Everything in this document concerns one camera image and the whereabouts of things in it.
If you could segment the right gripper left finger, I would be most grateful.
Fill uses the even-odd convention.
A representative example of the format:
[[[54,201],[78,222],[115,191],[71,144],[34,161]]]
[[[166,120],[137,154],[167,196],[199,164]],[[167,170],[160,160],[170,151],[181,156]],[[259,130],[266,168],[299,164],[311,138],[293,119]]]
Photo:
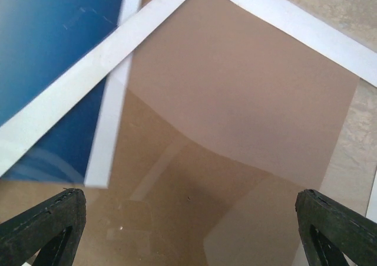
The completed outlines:
[[[1,265],[72,265],[85,223],[83,191],[66,189],[1,223]]]

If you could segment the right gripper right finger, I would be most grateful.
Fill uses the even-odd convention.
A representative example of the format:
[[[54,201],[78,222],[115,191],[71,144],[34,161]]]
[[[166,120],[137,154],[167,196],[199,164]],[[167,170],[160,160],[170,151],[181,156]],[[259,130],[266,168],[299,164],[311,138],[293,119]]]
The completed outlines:
[[[376,265],[376,223],[313,190],[297,194],[299,235],[309,265]]]

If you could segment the sunset photo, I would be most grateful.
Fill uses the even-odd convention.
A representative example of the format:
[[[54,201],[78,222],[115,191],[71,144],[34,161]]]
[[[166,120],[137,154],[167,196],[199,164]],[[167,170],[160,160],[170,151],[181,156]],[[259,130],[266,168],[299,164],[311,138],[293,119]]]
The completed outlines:
[[[1,0],[1,123],[135,14],[141,0]],[[104,77],[26,154],[4,180],[106,188],[131,57]]]

